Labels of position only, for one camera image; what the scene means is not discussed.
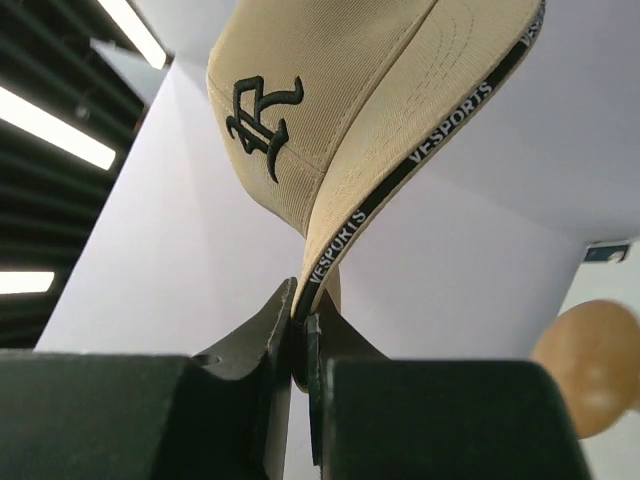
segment black ceiling panel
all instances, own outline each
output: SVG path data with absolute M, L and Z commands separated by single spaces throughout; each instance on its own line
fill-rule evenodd
M 143 115 L 91 38 L 134 50 L 95 0 L 0 0 L 0 85 L 118 154 L 104 171 L 0 120 L 0 271 L 56 273 L 47 293 L 0 295 L 0 348 L 35 346 Z

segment white backdrop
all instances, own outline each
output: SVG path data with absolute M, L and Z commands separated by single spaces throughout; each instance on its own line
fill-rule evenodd
M 195 353 L 299 273 L 302 239 L 243 192 L 206 99 L 233 2 L 138 3 L 177 60 L 40 350 Z M 382 351 L 525 357 L 586 242 L 640 232 L 638 15 L 632 0 L 550 2 L 524 66 L 356 243 L 343 313 Z M 288 479 L 317 475 L 305 401 L 293 396 Z M 598 478 L 635 478 L 609 475 L 628 437 L 608 438 L 589 450 Z
M 194 354 L 299 274 L 302 239 L 242 190 L 204 72 L 174 63 L 39 350 Z M 343 313 L 391 356 L 526 357 L 583 254 L 427 166 L 343 263 Z M 315 476 L 307 411 L 294 395 L 288 479 Z

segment cap crown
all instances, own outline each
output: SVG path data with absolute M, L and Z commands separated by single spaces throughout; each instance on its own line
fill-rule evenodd
M 207 84 L 233 168 L 306 236 L 331 160 L 436 0 L 240 0 Z

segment cap stitching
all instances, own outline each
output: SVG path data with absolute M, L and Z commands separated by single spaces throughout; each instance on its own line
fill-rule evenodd
M 219 87 L 215 84 L 215 82 L 213 81 L 213 79 L 211 78 L 211 76 L 207 75 L 209 78 L 209 93 L 210 98 L 213 98 L 213 100 L 216 101 L 216 103 L 218 103 L 218 105 L 220 105 L 227 113 L 229 114 L 233 114 L 232 112 L 229 111 L 229 109 L 227 108 L 227 106 L 222 103 L 222 101 L 220 100 L 220 98 L 218 98 L 218 93 L 222 93 L 220 92 Z M 301 163 L 303 163 L 304 165 L 308 166 L 309 168 L 311 168 L 312 170 L 314 170 L 315 172 L 317 172 L 318 174 L 320 174 L 321 178 L 324 176 L 325 172 L 323 172 L 322 170 L 320 170 L 318 167 L 316 167 L 315 165 L 307 162 L 306 160 L 304 160 L 296 151 L 292 150 L 291 148 L 288 148 L 286 145 L 284 146 L 284 148 L 286 148 L 287 150 L 289 150 L 291 153 L 293 153 L 296 158 L 298 158 L 300 160 Z M 320 185 L 322 184 L 322 180 L 320 179 L 319 182 L 315 182 L 317 185 L 317 188 L 314 190 L 309 190 L 309 192 L 304 196 L 304 211 L 310 212 L 311 210 L 311 205 L 315 202 L 316 199 L 316 195 L 318 190 L 320 189 Z M 303 218 L 303 224 L 301 225 L 301 229 L 304 232 L 304 236 L 306 237 L 308 230 L 309 230 L 309 222 L 311 220 L 311 215 L 306 216 L 306 218 Z
M 213 98 L 213 99 L 216 101 L 216 103 L 217 103 L 218 105 L 220 105 L 220 106 L 224 109 L 224 111 L 225 111 L 225 112 L 227 112 L 229 115 L 233 115 L 233 112 L 229 109 L 229 107 L 227 107 L 227 106 L 223 103 L 223 101 L 219 98 L 219 95 L 224 95 L 224 94 L 223 94 L 223 92 L 222 92 L 222 90 L 220 89 L 220 87 L 218 87 L 218 85 L 216 85 L 216 83 L 214 82 L 214 80 L 211 78 L 211 76 L 210 76 L 210 75 L 207 75 L 207 76 L 208 76 L 208 78 L 209 78 L 209 87 L 210 87 L 210 88 L 209 88 L 208 90 L 209 90 L 209 93 L 211 94 L 211 95 L 210 95 L 210 98 Z M 291 143 L 291 144 L 293 144 L 293 146 L 295 146 L 296 148 L 300 148 L 300 147 L 299 147 L 298 145 L 296 145 L 292 140 L 289 140 L 289 142 L 287 142 L 287 143 Z M 315 170 L 315 171 L 317 171 L 318 173 L 326 173 L 324 170 L 322 170 L 322 169 L 318 168 L 317 166 L 313 165 L 312 163 L 309 163 L 309 162 L 308 162 L 304 157 L 302 157 L 298 152 L 296 152 L 295 150 L 293 150 L 292 148 L 290 148 L 288 145 L 286 145 L 286 144 L 285 144 L 282 148 L 286 148 L 287 150 L 289 150 L 289 151 L 290 151 L 291 153 L 293 153 L 296 157 L 298 157 L 298 159 L 299 159 L 301 162 L 303 162 L 303 163 L 305 163 L 306 165 L 310 166 L 312 169 L 314 169 L 314 170 Z
M 220 88 L 220 86 L 218 85 L 218 82 L 216 82 L 212 77 L 211 77 L 211 73 L 209 73 L 207 75 L 209 77 L 209 80 L 211 82 L 211 84 L 220 92 L 221 95 L 224 96 L 224 99 L 227 101 L 231 101 L 231 99 L 229 97 L 227 97 L 226 92 Z M 227 91 L 233 91 L 233 88 L 229 87 L 226 83 L 224 82 L 220 82 L 220 85 L 222 85 Z M 220 99 L 218 98 L 218 102 L 224 107 L 224 109 L 227 111 L 227 113 L 229 113 L 230 115 L 233 115 L 233 112 L 224 104 L 222 104 L 222 102 L 220 101 Z M 265 122 L 265 126 L 272 128 L 271 125 L 268 124 L 268 122 Z M 289 139 L 287 141 L 287 143 L 290 143 L 291 145 L 293 145 L 294 147 L 296 147 L 301 153 L 305 154 L 306 156 L 315 159 L 320 158 L 317 155 L 311 155 L 311 153 L 309 153 L 305 148 L 301 147 L 300 145 L 298 145 L 295 141 L 293 141 L 292 139 Z
M 475 21 L 475 18 L 474 18 L 474 16 L 473 16 L 473 14 L 471 15 L 471 18 L 472 18 L 472 26 L 473 26 L 474 21 Z M 423 99 L 422 99 L 421 104 L 424 104 L 424 101 L 425 101 L 425 98 L 423 98 Z M 373 184 L 374 184 L 374 185 L 377 185 L 377 184 L 378 184 L 378 182 L 380 181 L 380 179 L 381 179 L 381 178 L 384 178 L 385 176 L 386 176 L 386 175 L 385 175 L 383 172 L 379 173 L 379 174 L 376 176 L 376 178 L 374 179 Z M 393 196 L 395 196 L 395 194 L 397 193 L 397 191 L 398 191 L 400 188 L 402 188 L 402 186 L 404 186 L 404 185 L 406 184 L 406 182 L 408 182 L 408 181 L 410 180 L 410 178 L 412 178 L 412 177 L 413 177 L 413 175 L 411 175 L 410 177 L 408 177 L 408 178 L 407 178 L 407 180 L 406 180 L 405 182 L 403 182 L 402 184 L 398 185 L 398 187 L 397 187 L 396 189 L 394 189 L 394 192 L 393 192 L 391 195 L 389 195 L 389 197 L 386 199 L 386 201 L 385 201 L 385 202 L 381 202 L 381 203 L 380 203 L 380 205 L 378 205 L 378 206 L 376 207 L 376 209 L 372 212 L 372 214 L 371 214 L 371 215 L 369 216 L 369 218 L 367 219 L 366 224 L 365 224 L 365 225 L 363 225 L 363 228 L 359 229 L 359 231 L 356 233 L 356 236 L 357 236 L 357 237 L 359 237 L 361 234 L 363 234 L 363 233 L 364 233 L 364 231 L 366 231 L 366 229 L 367 229 L 366 227 L 368 227 L 368 226 L 369 226 L 370 222 L 371 222 L 371 221 L 373 220 L 373 218 L 377 215 L 377 213 L 379 213 L 379 211 L 380 211 L 380 210 L 382 210 L 382 209 L 384 208 L 384 206 L 388 203 L 388 201 L 390 201 L 390 200 L 391 200 L 391 198 L 392 198 Z M 331 271 L 332 271 L 334 268 L 338 268 L 338 266 L 339 266 L 339 264 L 340 264 L 341 260 L 342 260 L 342 259 L 343 259 L 343 257 L 346 255 L 347 251 L 348 251 L 348 250 L 349 250 L 349 249 L 354 245 L 355 240 L 356 240 L 356 239 L 354 238 L 354 239 L 353 239 L 353 241 L 351 241 L 351 242 L 350 242 L 350 245 L 348 245 L 348 246 L 347 246 L 347 248 L 346 248 L 345 250 L 343 250 L 343 251 L 341 251 L 341 252 L 340 252 L 340 255 L 339 255 L 339 256 L 340 256 L 340 258 L 339 258 L 339 260 L 335 261 L 335 262 L 330 266 L 330 268 L 329 268 L 329 270 L 328 270 L 328 272 L 327 272 L 326 277 L 323 279 L 323 281 L 322 281 L 321 285 L 320 285 L 320 286 L 319 286 L 319 288 L 318 288 L 318 292 L 321 292 L 321 291 L 322 291 L 322 286 L 326 284 L 326 278 L 327 278 L 329 275 L 331 275 Z M 326 248 L 326 246 L 327 246 L 330 242 L 331 242 L 331 238 L 329 238 L 326 242 L 324 242 L 324 246 L 325 246 L 325 248 Z M 314 248 L 312 248 L 312 247 L 311 247 L 311 245 L 308 245 L 308 247 L 305 249 L 305 253 L 310 252 L 310 251 L 312 251 L 312 250 L 314 250 Z M 306 273 L 306 274 L 304 274 L 304 275 L 301 277 L 299 287 L 300 287 L 300 286 L 303 286 L 306 282 L 308 282 L 308 279 L 309 279 L 309 277 L 311 276 L 311 272 L 312 272 L 312 268 L 313 268 L 313 266 L 314 266 L 314 263 L 315 263 L 315 262 L 317 262 L 317 260 L 318 260 L 318 258 L 319 258 L 320 256 L 322 256 L 323 252 L 324 252 L 324 250 L 323 250 L 323 249 L 321 249 L 321 250 L 320 250 L 320 252 L 319 252 L 317 255 L 313 255 L 313 256 L 306 256 L 306 255 L 305 255 L 304 262 L 303 262 L 303 273 L 304 273 L 305 267 L 306 267 L 306 269 L 307 269 L 308 271 L 307 271 L 307 273 Z M 294 299 L 294 309 L 297 309 L 297 307 L 298 307 L 298 303 L 299 303 L 299 300 L 300 300 L 300 294 L 301 294 L 301 292 L 302 292 L 302 289 L 301 289 L 301 288 L 298 288 L 298 289 L 296 290 L 296 298 Z M 312 311 L 313 311 L 313 307 L 314 307 L 315 305 L 317 305 L 317 303 L 318 303 L 318 297 L 319 297 L 319 295 L 318 295 L 318 294 L 316 294 L 316 295 L 315 295 L 315 298 L 313 299 Z
M 362 99 L 362 96 L 364 95 L 364 93 L 366 92 L 366 87 L 367 85 L 369 85 L 369 83 L 371 82 L 371 79 L 373 77 L 375 77 L 376 75 L 378 75 L 380 73 L 380 66 L 385 64 L 387 62 L 387 60 L 389 59 L 389 57 L 395 52 L 395 49 L 398 45 L 398 43 L 400 43 L 408 30 L 410 30 L 416 23 L 417 21 L 420 19 L 420 17 L 422 17 L 423 15 L 426 16 L 428 15 L 429 12 L 424 12 L 421 11 L 420 13 L 418 13 L 413 20 L 409 23 L 409 25 L 407 25 L 407 27 L 405 29 L 403 29 L 398 36 L 396 37 L 396 39 L 393 41 L 393 44 L 389 47 L 389 50 L 387 51 L 387 54 L 385 55 L 384 59 L 382 59 L 379 63 L 378 66 L 376 67 L 376 69 L 371 73 L 371 75 L 369 75 L 369 77 L 363 82 L 362 86 L 359 89 L 358 94 L 356 95 L 356 97 L 353 99 L 353 101 L 349 104 L 349 107 L 344 111 L 344 113 L 342 114 L 342 117 L 340 117 L 340 120 L 338 120 L 338 125 L 336 126 L 336 128 L 334 129 L 333 133 L 331 134 L 331 137 L 329 139 L 329 141 L 327 142 L 327 148 L 322 152 L 321 156 L 324 157 L 327 155 L 327 153 L 329 152 L 329 150 L 331 149 L 331 146 L 334 142 L 334 140 L 336 139 L 336 137 L 338 136 L 338 134 L 340 133 L 340 131 L 343 130 L 343 124 L 345 122 L 345 118 L 348 117 L 348 114 L 351 113 L 351 115 L 349 115 L 350 118 L 352 118 L 353 120 L 355 120 L 355 118 L 358 116 L 358 112 L 353 112 L 353 107 L 354 105 L 356 105 L 357 103 L 359 103 L 359 100 Z M 362 105 L 360 107 L 360 109 L 362 109 L 362 107 L 365 105 L 365 102 L 362 102 Z
M 369 75 L 362 83 L 362 85 L 359 87 L 358 89 L 358 93 L 356 94 L 355 98 L 351 101 L 351 103 L 349 104 L 349 106 L 347 107 L 347 109 L 344 111 L 344 113 L 342 114 L 342 116 L 340 117 L 340 119 L 338 120 L 338 123 L 336 125 L 336 127 L 334 128 L 333 132 L 331 133 L 331 136 L 329 137 L 329 140 L 327 141 L 327 146 L 326 148 L 322 151 L 322 153 L 320 153 L 319 155 L 313 155 L 311 154 L 306 148 L 301 147 L 299 144 L 297 144 L 295 141 L 289 139 L 289 142 L 291 145 L 293 145 L 298 151 L 300 151 L 302 154 L 304 154 L 306 157 L 311 158 L 313 160 L 319 160 L 321 158 L 326 157 L 326 155 L 329 153 L 329 151 L 331 150 L 332 144 L 335 141 L 336 137 L 339 135 L 339 133 L 343 130 L 344 127 L 344 123 L 345 123 L 345 119 L 347 118 L 352 118 L 355 120 L 355 117 L 357 116 L 357 112 L 353 112 L 353 108 L 354 105 L 356 105 L 357 103 L 359 103 L 359 101 L 362 99 L 362 96 L 364 95 L 364 93 L 366 92 L 366 86 L 371 82 L 371 79 L 373 77 L 375 77 L 379 71 L 380 71 L 380 65 L 383 65 L 388 59 L 389 57 L 394 53 L 398 43 L 400 43 L 403 38 L 405 37 L 406 33 L 408 30 L 410 30 L 413 26 L 415 26 L 416 22 L 419 20 L 420 17 L 422 17 L 423 15 L 425 15 L 424 11 L 420 11 L 409 23 L 409 25 L 407 25 L 406 28 L 404 28 L 399 34 L 398 36 L 393 40 L 392 45 L 389 47 L 389 50 L 387 51 L 387 54 L 385 55 L 385 57 L 378 63 L 376 69 L 371 73 L 371 75 Z M 216 87 L 216 89 L 224 96 L 224 98 L 227 101 L 230 101 L 229 98 L 226 96 L 226 92 L 220 88 L 220 86 L 224 87 L 226 89 L 226 91 L 231 91 L 232 88 L 229 87 L 228 85 L 226 85 L 224 82 L 220 82 L 218 85 L 217 81 L 214 81 L 213 78 L 211 78 L 211 75 L 208 75 L 211 83 L 213 84 L 213 86 Z M 229 112 L 230 114 L 232 114 L 232 112 L 230 112 L 230 110 L 226 107 L 226 105 L 222 104 L 221 100 L 218 98 L 218 103 L 220 103 L 223 108 L 225 108 L 225 110 L 227 112 Z M 319 169 L 317 167 L 315 167 L 314 165 L 311 165 L 312 167 L 316 168 L 319 172 L 322 173 L 326 173 L 326 169 L 322 170 Z
M 467 10 L 469 10 L 469 16 L 471 17 L 471 26 L 469 28 L 469 31 L 473 31 L 473 26 L 475 23 L 475 17 L 473 16 L 473 13 L 471 13 L 471 10 L 469 9 L 469 6 L 465 4 L 465 6 L 467 7 Z M 451 21 L 453 22 L 453 29 L 454 29 L 454 34 L 453 34 L 453 41 L 455 41 L 458 38 L 458 24 L 456 23 L 456 20 L 454 17 L 449 16 L 451 18 Z M 440 27 L 440 24 L 434 20 L 435 25 L 438 27 L 438 29 L 440 30 L 440 32 L 442 33 L 442 27 Z M 462 47 L 462 49 L 464 50 L 467 45 L 469 45 L 469 36 L 467 36 L 467 41 L 465 42 L 464 46 Z M 442 34 L 440 35 L 440 45 L 442 45 Z M 447 61 L 447 59 L 451 56 L 451 51 L 449 51 L 447 53 L 447 55 L 442 59 L 442 61 L 440 62 L 440 66 L 442 66 L 442 64 L 444 62 Z M 445 72 L 445 75 L 442 77 L 442 80 L 444 80 L 445 78 L 447 78 L 449 76 L 449 72 L 450 70 L 447 70 Z M 420 83 L 418 84 L 418 86 L 415 89 L 415 92 L 409 97 L 409 99 L 407 99 L 407 103 L 405 104 L 405 106 L 402 108 L 399 117 L 405 117 L 405 120 L 408 120 L 410 118 L 413 117 L 413 115 L 415 115 L 415 113 L 418 111 L 419 107 L 421 107 L 422 105 L 424 105 L 424 102 L 426 100 L 426 96 L 424 94 L 424 92 L 421 90 L 423 87 L 428 87 L 429 85 L 431 85 L 431 83 L 433 82 L 434 78 L 433 77 L 428 77 L 428 78 L 424 78 L 420 81 Z M 371 158 L 372 156 L 376 155 L 380 150 L 384 149 L 384 147 L 386 147 L 389 142 L 394 138 L 394 136 L 400 131 L 402 130 L 403 127 L 403 123 L 404 122 L 398 122 L 399 124 L 396 126 L 396 128 L 393 130 L 393 133 L 391 135 L 389 135 L 387 137 L 387 140 L 384 141 L 384 143 L 382 145 L 379 145 L 376 149 L 372 149 L 369 148 L 365 151 L 364 155 L 365 158 Z M 382 135 L 380 133 L 378 133 L 372 140 L 372 142 L 375 142 L 376 140 L 379 140 L 380 137 Z

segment ceiling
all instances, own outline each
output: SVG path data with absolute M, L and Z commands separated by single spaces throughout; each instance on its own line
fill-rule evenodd
M 44 294 L 0 296 L 0 348 L 32 348 L 136 136 L 143 101 L 91 48 L 132 49 L 97 2 L 2 0 L 0 85 L 118 152 L 109 171 L 0 121 L 0 270 L 54 271 Z
M 119 48 L 113 43 L 92 40 L 91 46 L 146 105 L 153 103 L 168 67 L 157 70 L 139 53 Z
M 236 0 L 132 0 L 132 3 L 168 49 L 204 64 Z

